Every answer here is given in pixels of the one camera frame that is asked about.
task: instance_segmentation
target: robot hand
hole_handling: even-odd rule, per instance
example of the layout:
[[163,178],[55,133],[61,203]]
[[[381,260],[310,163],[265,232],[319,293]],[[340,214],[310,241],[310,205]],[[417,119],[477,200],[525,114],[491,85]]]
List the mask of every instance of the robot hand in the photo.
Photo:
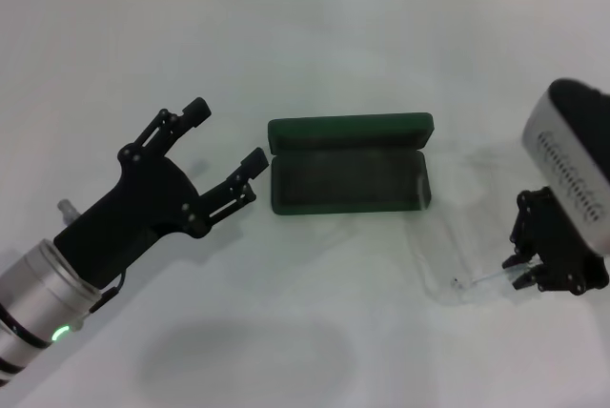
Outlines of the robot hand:
[[539,264],[515,289],[538,284],[579,296],[608,285],[609,120],[610,96],[568,79],[554,82],[536,106],[522,141],[550,187],[518,196],[515,254],[502,268],[535,255]]
[[[97,311],[120,290],[125,270],[162,236],[193,238],[256,199],[248,181],[269,163],[255,149],[224,182],[200,195],[165,157],[211,115],[197,98],[182,115],[162,110],[118,153],[116,186],[53,242],[43,240],[0,276],[0,386],[21,372],[67,324]],[[121,276],[117,287],[101,290]]]

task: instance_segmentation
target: transparent plastic sheet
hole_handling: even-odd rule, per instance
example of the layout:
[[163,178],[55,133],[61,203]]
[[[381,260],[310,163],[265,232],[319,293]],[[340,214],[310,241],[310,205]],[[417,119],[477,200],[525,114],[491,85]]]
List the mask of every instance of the transparent plastic sheet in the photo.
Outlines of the transparent plastic sheet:
[[517,195],[544,185],[536,167],[517,140],[471,151],[431,147],[425,154],[432,203],[405,219],[427,295],[442,304],[516,296],[512,281],[527,267],[504,271],[501,264],[514,253]]

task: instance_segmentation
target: white tabletop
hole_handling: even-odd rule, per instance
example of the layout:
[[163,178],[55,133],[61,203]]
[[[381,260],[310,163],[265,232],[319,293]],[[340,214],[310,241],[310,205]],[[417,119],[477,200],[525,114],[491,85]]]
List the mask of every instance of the white tabletop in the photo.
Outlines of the white tabletop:
[[[610,0],[0,0],[3,266],[116,182],[161,108],[213,115],[170,158],[200,192],[278,117],[430,112],[430,210],[170,235],[3,408],[606,407],[610,290],[514,293],[519,146],[558,77],[610,91]],[[463,289],[452,287],[458,278]]]

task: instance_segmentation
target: dark green case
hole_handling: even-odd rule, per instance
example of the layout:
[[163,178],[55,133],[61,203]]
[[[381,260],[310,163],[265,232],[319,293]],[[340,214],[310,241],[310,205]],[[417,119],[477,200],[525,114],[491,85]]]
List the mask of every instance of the dark green case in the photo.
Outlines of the dark green case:
[[427,112],[272,120],[276,214],[419,211],[432,198]]

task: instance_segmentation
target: black cable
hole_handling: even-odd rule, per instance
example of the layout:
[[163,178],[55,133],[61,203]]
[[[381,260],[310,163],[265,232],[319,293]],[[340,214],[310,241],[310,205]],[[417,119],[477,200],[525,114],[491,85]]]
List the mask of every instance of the black cable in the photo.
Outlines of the black cable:
[[114,286],[114,287],[110,287],[110,289],[108,289],[106,292],[104,292],[104,294],[102,294],[102,297],[99,299],[99,301],[97,303],[95,303],[93,306],[91,306],[91,308],[89,309],[90,315],[95,313],[102,306],[104,306],[106,303],[108,303],[109,301],[111,301],[113,298],[116,297],[116,295],[123,288],[123,284],[125,284],[125,274],[126,274],[126,272],[121,273],[121,276],[118,278],[118,284],[116,284],[116,286]]

